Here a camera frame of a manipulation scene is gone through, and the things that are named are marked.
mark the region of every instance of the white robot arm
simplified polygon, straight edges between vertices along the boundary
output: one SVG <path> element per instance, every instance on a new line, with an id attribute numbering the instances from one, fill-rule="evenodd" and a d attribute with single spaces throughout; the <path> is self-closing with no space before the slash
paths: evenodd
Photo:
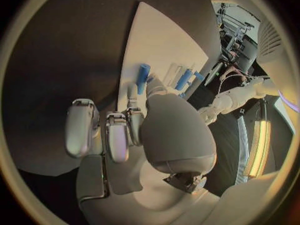
<path id="1" fill-rule="evenodd" d="M 270 79 L 257 77 L 243 87 L 235 87 L 218 94 L 212 104 L 199 109 L 207 125 L 217 120 L 218 114 L 228 114 L 243 106 L 250 99 L 261 99 L 266 95 L 278 96 L 278 90 Z"/>

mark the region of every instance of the yellow light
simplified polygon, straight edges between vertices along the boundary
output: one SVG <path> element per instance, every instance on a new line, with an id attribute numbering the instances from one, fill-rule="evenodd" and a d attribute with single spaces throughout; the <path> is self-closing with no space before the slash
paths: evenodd
<path id="1" fill-rule="evenodd" d="M 270 149 L 271 123 L 256 121 L 252 147 L 244 175 L 255 178 L 263 174 Z"/>

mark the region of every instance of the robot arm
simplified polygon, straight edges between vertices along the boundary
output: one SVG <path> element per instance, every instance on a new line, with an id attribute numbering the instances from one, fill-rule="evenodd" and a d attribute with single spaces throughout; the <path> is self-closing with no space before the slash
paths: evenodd
<path id="1" fill-rule="evenodd" d="M 278 96 L 278 90 L 270 79 L 253 79 L 244 87 L 235 87 L 218 94 L 212 104 L 199 110 L 207 125 L 217 120 L 218 114 L 228 114 L 245 105 L 250 99 L 261 99 L 266 95 Z"/>

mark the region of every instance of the vent grille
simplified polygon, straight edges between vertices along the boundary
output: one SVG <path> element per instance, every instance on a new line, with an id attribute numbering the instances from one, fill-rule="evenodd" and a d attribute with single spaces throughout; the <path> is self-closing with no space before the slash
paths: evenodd
<path id="1" fill-rule="evenodd" d="M 269 56 L 282 48 L 282 41 L 270 22 L 262 24 L 259 35 L 258 54 L 260 57 Z"/>

